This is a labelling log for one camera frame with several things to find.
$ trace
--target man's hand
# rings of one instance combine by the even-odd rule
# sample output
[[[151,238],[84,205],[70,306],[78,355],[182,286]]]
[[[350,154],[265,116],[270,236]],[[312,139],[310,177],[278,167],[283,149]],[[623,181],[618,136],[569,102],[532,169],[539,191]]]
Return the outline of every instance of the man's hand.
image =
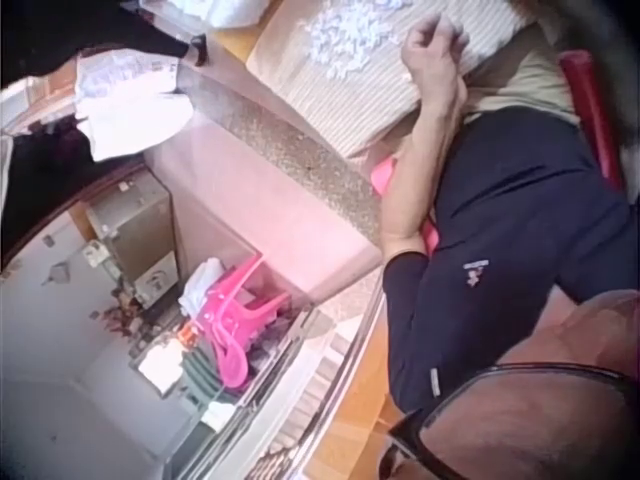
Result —
[[[402,47],[402,61],[420,90],[422,109],[459,120],[467,100],[460,74],[462,51],[469,35],[441,15],[415,25]]]

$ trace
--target man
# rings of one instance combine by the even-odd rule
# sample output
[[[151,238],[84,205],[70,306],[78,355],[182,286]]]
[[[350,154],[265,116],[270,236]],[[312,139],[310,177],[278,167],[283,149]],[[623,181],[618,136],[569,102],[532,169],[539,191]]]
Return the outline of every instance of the man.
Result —
[[[381,479],[640,476],[640,296],[602,294],[391,430]]]
[[[507,84],[495,95],[469,95],[458,71],[467,42],[431,18],[402,52],[422,103],[382,200],[381,243],[390,389],[405,412],[531,335],[554,285],[577,304],[639,288],[637,206],[608,186],[572,113],[554,111],[566,85],[523,60],[498,73]],[[432,208],[440,242],[429,258],[420,230]]]

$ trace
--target wooden table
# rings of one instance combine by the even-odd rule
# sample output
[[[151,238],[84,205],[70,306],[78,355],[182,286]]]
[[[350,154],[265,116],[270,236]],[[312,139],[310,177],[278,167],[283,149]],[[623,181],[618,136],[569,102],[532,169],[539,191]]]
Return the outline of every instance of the wooden table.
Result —
[[[262,35],[271,17],[273,17],[282,2],[283,0],[271,0],[271,4],[267,7],[267,11],[258,25],[247,28],[216,30],[212,34],[213,38],[242,63],[246,63],[260,35]]]

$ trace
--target logo on shirt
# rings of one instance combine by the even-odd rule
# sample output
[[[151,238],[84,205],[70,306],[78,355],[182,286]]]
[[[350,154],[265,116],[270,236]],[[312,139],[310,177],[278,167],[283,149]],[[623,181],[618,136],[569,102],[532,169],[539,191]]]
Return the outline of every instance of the logo on shirt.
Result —
[[[480,260],[478,262],[466,263],[463,268],[467,271],[467,285],[471,288],[475,287],[480,281],[482,272],[489,265],[489,260]]]

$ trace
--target navy blue shirt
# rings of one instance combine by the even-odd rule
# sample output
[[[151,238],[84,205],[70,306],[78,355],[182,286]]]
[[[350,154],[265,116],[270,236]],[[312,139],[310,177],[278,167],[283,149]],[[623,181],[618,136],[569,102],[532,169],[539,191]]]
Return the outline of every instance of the navy blue shirt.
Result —
[[[602,177],[581,131],[549,114],[513,107],[464,126],[435,213],[433,258],[404,253],[384,271],[389,380],[403,411],[526,338],[554,284],[578,303],[639,288],[637,207]]]

